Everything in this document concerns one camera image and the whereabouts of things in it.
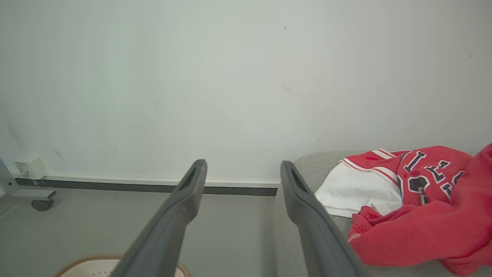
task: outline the caster wheel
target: caster wheel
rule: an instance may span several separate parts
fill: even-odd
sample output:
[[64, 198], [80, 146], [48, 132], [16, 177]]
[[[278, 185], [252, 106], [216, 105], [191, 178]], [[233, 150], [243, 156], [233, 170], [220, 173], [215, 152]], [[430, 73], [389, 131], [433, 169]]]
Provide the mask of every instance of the caster wheel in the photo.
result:
[[33, 202], [31, 202], [31, 207], [38, 211], [45, 211], [53, 206], [54, 201], [55, 200], [53, 199], [50, 201], [33, 200]]

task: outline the gray fabric upholstery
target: gray fabric upholstery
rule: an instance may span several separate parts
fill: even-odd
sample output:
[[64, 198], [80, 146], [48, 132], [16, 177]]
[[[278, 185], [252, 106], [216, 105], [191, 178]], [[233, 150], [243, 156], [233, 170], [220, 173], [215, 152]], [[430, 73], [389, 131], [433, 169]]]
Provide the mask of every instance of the gray fabric upholstery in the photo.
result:
[[[304, 156], [294, 164], [303, 176], [308, 187], [315, 192], [326, 179], [328, 173], [338, 165], [339, 160], [364, 153], [365, 151], [318, 152]], [[342, 234], [348, 236], [352, 220], [350, 218], [331, 216]], [[282, 186], [277, 191], [274, 215], [275, 253], [279, 277], [307, 277], [304, 254], [297, 226], [290, 220], [285, 208]], [[413, 267], [373, 267], [367, 266], [372, 277], [452, 277], [437, 260]], [[472, 276], [492, 276], [492, 267], [482, 266]]]

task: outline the floor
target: floor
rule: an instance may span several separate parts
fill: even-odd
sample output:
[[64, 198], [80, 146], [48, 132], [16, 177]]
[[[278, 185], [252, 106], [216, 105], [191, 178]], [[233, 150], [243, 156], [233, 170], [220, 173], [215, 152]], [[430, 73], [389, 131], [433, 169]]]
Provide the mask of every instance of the floor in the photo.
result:
[[[48, 211], [0, 201], [0, 275], [52, 277], [90, 254], [125, 252], [168, 193], [57, 189]], [[274, 197], [203, 195], [180, 261], [193, 277], [275, 277]]]

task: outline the power outlet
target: power outlet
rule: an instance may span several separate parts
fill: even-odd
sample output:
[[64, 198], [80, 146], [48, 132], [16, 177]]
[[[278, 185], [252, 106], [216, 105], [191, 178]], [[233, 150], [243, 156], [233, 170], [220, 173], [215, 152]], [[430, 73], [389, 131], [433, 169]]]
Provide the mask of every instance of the power outlet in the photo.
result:
[[39, 180], [48, 175], [48, 169], [39, 157], [33, 157], [24, 161], [15, 161], [14, 163], [21, 174], [23, 172], [29, 172], [29, 174], [24, 176], [26, 179]]

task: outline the woven beige rim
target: woven beige rim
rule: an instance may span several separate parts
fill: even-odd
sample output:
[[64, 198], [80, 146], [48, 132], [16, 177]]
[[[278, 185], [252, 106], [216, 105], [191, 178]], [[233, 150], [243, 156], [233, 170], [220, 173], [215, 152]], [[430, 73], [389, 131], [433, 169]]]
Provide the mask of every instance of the woven beige rim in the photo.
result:
[[[123, 258], [123, 254], [121, 253], [108, 253], [108, 254], [94, 254], [94, 255], [89, 255], [87, 257], [84, 257], [82, 259], [76, 260], [75, 262], [69, 264], [68, 266], [64, 267], [60, 272], [58, 272], [55, 277], [61, 277], [63, 274], [65, 274], [69, 269], [80, 265], [81, 263], [85, 263], [88, 261], [95, 261], [95, 260], [121, 260]], [[178, 265], [176, 266], [184, 275], [184, 277], [191, 277], [191, 274], [189, 273], [188, 269], [184, 264], [181, 262], [178, 262]]]

